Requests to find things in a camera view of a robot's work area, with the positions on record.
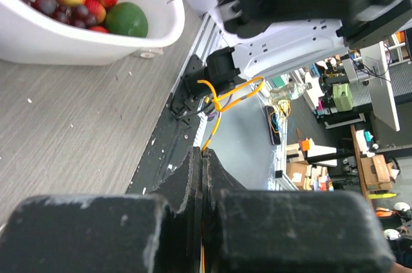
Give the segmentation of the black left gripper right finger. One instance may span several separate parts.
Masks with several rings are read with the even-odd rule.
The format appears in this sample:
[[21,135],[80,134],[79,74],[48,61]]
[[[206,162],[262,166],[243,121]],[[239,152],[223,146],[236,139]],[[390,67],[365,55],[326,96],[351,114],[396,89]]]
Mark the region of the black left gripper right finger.
[[395,257],[371,205],[350,191],[250,191],[203,153],[206,272],[389,272]]

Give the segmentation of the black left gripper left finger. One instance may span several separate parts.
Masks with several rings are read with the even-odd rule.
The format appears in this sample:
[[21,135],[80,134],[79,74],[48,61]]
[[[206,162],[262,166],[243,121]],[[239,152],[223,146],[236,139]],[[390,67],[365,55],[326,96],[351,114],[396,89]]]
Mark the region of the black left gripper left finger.
[[201,152],[146,194],[39,195],[1,233],[2,272],[198,272]]

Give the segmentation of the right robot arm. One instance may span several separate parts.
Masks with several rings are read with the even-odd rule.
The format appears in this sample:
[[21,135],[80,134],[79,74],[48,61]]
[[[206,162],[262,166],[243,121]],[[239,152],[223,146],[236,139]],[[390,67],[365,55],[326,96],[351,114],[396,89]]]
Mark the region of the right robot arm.
[[187,0],[213,16],[229,46],[189,68],[180,89],[201,98],[212,84],[225,93],[258,75],[293,70],[323,50],[364,48],[411,18],[411,0]]

